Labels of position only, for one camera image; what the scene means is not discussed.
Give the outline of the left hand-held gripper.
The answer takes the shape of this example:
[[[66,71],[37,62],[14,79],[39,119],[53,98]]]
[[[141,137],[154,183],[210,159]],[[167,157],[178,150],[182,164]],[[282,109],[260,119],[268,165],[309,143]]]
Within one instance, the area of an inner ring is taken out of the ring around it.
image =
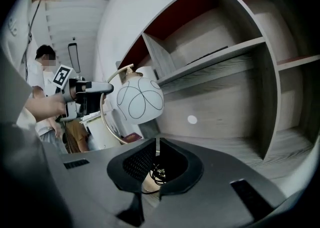
[[[98,112],[101,96],[104,104],[105,94],[108,95],[114,91],[114,86],[110,83],[87,81],[84,92],[77,93],[74,99],[72,89],[76,90],[77,83],[85,83],[85,79],[77,75],[72,67],[61,64],[52,80],[52,84],[58,90],[57,93],[61,93],[65,101],[65,114],[58,118],[60,122],[72,121]]]

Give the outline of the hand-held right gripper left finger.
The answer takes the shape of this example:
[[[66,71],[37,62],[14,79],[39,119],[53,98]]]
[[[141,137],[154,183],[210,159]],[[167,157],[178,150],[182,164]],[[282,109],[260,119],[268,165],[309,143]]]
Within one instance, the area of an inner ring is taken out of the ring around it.
[[[119,190],[140,193],[155,157],[156,140],[150,139],[112,158],[107,165],[107,174]]]

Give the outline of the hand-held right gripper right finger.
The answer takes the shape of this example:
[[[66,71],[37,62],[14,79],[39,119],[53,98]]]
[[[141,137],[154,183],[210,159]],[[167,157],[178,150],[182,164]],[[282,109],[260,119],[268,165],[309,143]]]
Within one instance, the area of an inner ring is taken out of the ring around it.
[[[187,193],[203,176],[204,164],[189,145],[164,137],[159,139],[159,158],[165,175],[165,183],[159,190],[160,201],[164,197]]]

